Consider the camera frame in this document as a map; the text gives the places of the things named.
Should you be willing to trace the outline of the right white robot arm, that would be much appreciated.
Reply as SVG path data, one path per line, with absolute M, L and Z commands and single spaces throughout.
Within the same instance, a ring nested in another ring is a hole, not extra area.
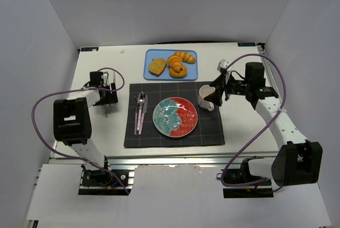
M 222 171 L 224 186 L 256 185 L 273 180 L 279 187 L 313 184 L 318 181 L 322 159 L 322 146 L 303 135 L 281 105 L 278 93 L 266 86 L 265 67 L 260 62 L 248 62 L 245 76 L 236 80 L 226 60 L 221 60 L 217 70 L 220 76 L 211 84 L 214 90 L 204 99 L 217 106 L 231 95 L 245 96 L 253 109 L 266 123 L 276 144 L 275 157 L 250 157 L 242 161 L 236 174 L 227 168 Z

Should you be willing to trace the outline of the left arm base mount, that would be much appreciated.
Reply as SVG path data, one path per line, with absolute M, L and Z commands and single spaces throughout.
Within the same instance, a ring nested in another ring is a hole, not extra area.
M 102 170 L 87 170 L 81 165 L 82 175 L 78 189 L 80 196 L 127 196 L 115 176 Z

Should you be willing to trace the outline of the metal tongs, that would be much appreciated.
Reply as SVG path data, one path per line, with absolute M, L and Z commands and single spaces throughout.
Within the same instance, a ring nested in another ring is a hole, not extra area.
M 104 108 L 104 114 L 106 115 L 106 117 L 109 116 L 111 105 L 117 103 L 117 94 L 115 92 L 111 92 L 111 90 L 116 89 L 115 81 L 116 81 L 115 72 L 113 72 L 113 82 L 109 82 L 108 71 L 104 72 L 104 87 L 109 90 L 104 93 L 102 102 L 102 107 Z

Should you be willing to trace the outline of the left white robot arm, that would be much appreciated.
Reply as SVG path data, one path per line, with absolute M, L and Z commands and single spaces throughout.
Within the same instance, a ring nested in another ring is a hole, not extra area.
M 67 99 L 54 101 L 54 137 L 85 159 L 84 168 L 87 171 L 94 171 L 97 166 L 108 169 L 106 157 L 91 139 L 89 109 L 93 106 L 102 106 L 105 114 L 108 114 L 110 105 L 118 102 L 115 81 L 116 77 L 113 77 L 113 81 L 109 82 L 107 71 L 92 71 L 84 91 Z

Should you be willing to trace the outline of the brown bread slice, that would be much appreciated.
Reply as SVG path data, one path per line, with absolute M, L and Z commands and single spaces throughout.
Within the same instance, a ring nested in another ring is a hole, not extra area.
M 160 76 L 166 69 L 167 62 L 163 58 L 154 58 L 149 64 L 149 72 L 152 75 Z

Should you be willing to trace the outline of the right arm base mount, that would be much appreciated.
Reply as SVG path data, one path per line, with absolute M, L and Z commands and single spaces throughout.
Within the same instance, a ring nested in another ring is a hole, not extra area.
M 271 181 L 266 180 L 261 183 L 259 176 L 253 176 L 249 172 L 249 161 L 259 159 L 259 157 L 246 158 L 239 168 L 229 168 L 224 175 L 223 171 L 216 175 L 216 179 L 223 177 L 223 182 L 231 184 L 231 187 L 223 187 L 223 197 L 225 199 L 250 199 L 250 198 L 273 198 L 273 188 Z

